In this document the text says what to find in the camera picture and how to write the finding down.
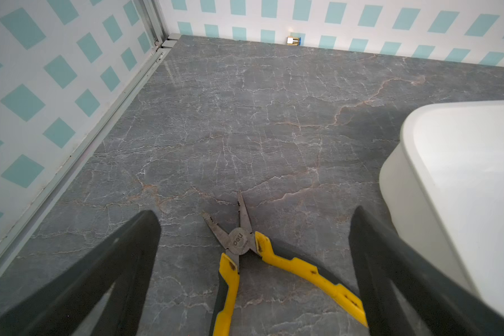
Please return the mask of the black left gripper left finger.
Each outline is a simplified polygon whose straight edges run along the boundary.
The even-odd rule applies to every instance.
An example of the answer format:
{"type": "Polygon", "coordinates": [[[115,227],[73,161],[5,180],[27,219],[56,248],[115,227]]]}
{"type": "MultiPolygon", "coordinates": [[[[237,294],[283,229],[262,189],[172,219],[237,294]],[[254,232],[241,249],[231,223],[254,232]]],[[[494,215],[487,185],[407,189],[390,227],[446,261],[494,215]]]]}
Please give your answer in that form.
{"type": "Polygon", "coordinates": [[[72,335],[106,292],[93,335],[135,335],[161,227],[140,211],[59,277],[0,316],[0,335],[72,335]]]}

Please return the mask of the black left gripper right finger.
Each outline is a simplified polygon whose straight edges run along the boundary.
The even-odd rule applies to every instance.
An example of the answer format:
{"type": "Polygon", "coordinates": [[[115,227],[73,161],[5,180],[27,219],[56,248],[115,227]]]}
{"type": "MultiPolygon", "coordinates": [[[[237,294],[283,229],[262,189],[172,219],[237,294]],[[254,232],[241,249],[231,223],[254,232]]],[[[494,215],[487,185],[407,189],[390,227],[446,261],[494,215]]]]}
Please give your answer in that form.
{"type": "Polygon", "coordinates": [[[504,335],[504,317],[361,206],[349,244],[371,335],[504,335]]]}

